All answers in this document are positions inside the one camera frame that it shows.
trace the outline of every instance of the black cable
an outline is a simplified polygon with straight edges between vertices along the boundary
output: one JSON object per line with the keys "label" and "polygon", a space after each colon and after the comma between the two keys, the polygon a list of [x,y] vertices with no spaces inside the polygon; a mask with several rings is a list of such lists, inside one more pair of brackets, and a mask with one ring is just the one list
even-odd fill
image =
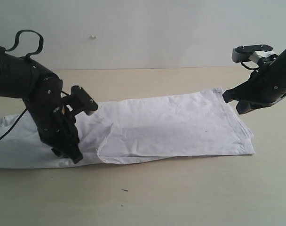
{"label": "black cable", "polygon": [[8,134],[10,133],[10,131],[16,126],[17,122],[22,118],[22,116],[26,113],[27,109],[25,109],[17,118],[17,120],[15,121],[15,123],[13,123],[13,125],[10,127],[9,130],[7,130],[6,133],[4,133],[1,137],[0,137],[0,141]]}
{"label": "black cable", "polygon": [[63,94],[65,94],[65,95],[67,95],[67,96],[69,95],[69,94],[67,94],[67,93],[66,93],[66,92],[64,92],[64,91],[62,91],[62,93],[63,93]]}
{"label": "black cable", "polygon": [[240,62],[240,63],[241,63],[241,65],[242,65],[244,68],[246,68],[246,69],[248,69],[248,70],[251,70],[251,71],[255,71],[255,70],[258,70],[258,69],[259,69],[259,67],[257,67],[257,68],[251,68],[251,67],[246,66],[243,62]]}

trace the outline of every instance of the table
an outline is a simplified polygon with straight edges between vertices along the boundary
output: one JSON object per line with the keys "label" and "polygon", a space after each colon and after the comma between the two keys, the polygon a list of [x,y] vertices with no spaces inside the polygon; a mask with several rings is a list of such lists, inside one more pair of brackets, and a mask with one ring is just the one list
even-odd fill
{"label": "table", "polygon": [[[249,76],[237,66],[57,73],[65,91],[81,85],[97,102],[226,90]],[[0,116],[23,109],[0,98]],[[0,226],[286,226],[286,99],[240,117],[256,155],[0,169]]]}

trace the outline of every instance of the white cloth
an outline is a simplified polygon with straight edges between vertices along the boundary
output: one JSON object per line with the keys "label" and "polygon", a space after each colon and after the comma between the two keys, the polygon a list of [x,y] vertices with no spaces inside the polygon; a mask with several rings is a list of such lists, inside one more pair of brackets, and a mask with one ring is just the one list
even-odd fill
{"label": "white cloth", "polygon": [[[222,98],[222,88],[186,95],[104,102],[91,116],[77,115],[74,165],[39,140],[26,113],[0,141],[0,168],[59,168],[96,163],[131,164],[176,156],[254,154],[251,130]],[[0,118],[0,136],[18,115]]]}

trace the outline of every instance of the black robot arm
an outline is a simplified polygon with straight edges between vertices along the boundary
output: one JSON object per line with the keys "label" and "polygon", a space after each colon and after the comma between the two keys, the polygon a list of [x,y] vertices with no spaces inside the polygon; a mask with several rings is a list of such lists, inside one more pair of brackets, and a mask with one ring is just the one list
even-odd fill
{"label": "black robot arm", "polygon": [[[237,112],[245,114],[270,107],[286,97],[286,49],[278,56],[268,45],[240,46],[233,50],[232,60],[253,70],[248,81],[225,91],[226,103],[238,100]],[[253,61],[257,68],[244,62]]]}
{"label": "black robot arm", "polygon": [[0,47],[0,97],[22,99],[38,128],[40,140],[49,145],[55,155],[69,157],[76,164],[83,155],[78,147],[75,115],[82,111],[90,115],[98,105],[80,86],[73,86],[70,95],[61,96],[63,81],[30,58],[43,48],[43,37],[37,32],[34,32],[40,37],[37,51],[25,57],[6,54],[17,47],[23,32],[34,31],[19,31],[11,49]]}

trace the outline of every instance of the white wall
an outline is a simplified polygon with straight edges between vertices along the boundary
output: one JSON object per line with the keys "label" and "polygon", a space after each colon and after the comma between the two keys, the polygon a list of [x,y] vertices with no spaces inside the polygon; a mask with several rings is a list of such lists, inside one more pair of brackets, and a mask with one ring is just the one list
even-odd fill
{"label": "white wall", "polygon": [[0,45],[21,29],[53,70],[228,66],[239,45],[286,48],[286,0],[0,0]]}

